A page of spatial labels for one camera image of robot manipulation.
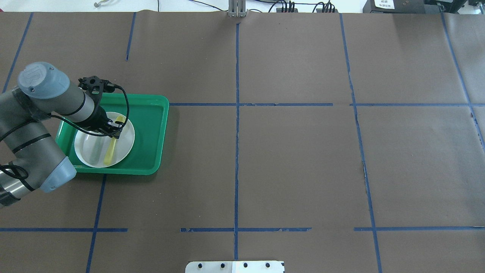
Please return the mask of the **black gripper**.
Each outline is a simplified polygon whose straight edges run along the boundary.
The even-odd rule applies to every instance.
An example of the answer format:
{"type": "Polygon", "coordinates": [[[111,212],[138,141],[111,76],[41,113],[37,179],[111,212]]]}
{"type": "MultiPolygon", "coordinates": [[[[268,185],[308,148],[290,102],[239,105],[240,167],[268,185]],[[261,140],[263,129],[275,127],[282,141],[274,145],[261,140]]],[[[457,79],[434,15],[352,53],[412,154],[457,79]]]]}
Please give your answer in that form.
{"type": "Polygon", "coordinates": [[[88,119],[81,122],[82,129],[107,135],[111,138],[119,138],[123,127],[124,121],[109,119],[103,108],[96,108],[88,119]]]}

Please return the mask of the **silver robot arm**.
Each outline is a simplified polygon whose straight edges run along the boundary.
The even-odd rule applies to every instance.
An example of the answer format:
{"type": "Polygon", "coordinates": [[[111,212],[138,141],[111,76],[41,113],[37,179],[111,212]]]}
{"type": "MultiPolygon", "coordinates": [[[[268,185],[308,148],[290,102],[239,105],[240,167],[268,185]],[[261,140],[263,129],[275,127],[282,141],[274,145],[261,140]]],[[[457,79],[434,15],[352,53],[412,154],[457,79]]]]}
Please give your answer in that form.
{"type": "Polygon", "coordinates": [[[109,119],[100,105],[103,94],[116,89],[122,87],[97,76],[80,78],[75,84],[42,61],[19,73],[17,86],[1,95],[1,141],[14,154],[14,160],[1,165],[1,208],[38,189],[52,192],[76,176],[43,121],[59,119],[89,135],[120,137],[125,124],[109,119]]]}

